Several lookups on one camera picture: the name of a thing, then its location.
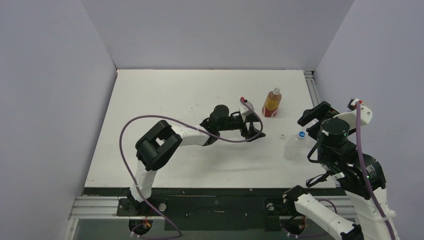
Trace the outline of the tea bottle red label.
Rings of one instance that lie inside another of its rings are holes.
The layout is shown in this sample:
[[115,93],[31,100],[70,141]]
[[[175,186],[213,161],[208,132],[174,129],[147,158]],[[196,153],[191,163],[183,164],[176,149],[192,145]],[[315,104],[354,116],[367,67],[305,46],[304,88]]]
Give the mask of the tea bottle red label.
[[281,90],[278,87],[275,87],[267,94],[261,111],[262,115],[266,118],[275,117],[278,112],[281,100]]

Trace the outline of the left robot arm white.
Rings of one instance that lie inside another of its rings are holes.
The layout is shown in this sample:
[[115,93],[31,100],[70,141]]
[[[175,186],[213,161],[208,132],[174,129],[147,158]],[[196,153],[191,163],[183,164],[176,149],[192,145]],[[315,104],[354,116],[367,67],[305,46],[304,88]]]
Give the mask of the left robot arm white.
[[[170,117],[160,116],[159,119],[135,144],[137,167],[131,175],[133,183],[127,199],[129,208],[136,215],[143,215],[149,210],[148,199],[152,195],[157,171],[169,162],[177,148],[210,146],[221,139],[224,131],[239,131],[243,142],[266,136],[262,120],[248,101],[240,102],[239,110],[233,113],[226,105],[217,105],[198,126],[183,122],[175,126],[169,124]],[[261,128],[256,128],[255,123],[261,124]]]

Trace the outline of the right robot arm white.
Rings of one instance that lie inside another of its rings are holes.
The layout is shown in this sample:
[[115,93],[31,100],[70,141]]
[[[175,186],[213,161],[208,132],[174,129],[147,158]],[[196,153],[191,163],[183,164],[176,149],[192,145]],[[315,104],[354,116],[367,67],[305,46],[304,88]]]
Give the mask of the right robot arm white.
[[363,153],[359,140],[361,127],[368,125],[372,110],[362,100],[353,98],[348,112],[340,113],[323,101],[303,112],[298,124],[306,127],[315,140],[311,153],[315,163],[325,169],[322,179],[332,178],[349,197],[357,222],[347,220],[328,209],[299,185],[282,196],[282,207],[289,214],[300,214],[312,220],[336,240],[397,240],[395,212],[387,202],[386,178],[380,163]]

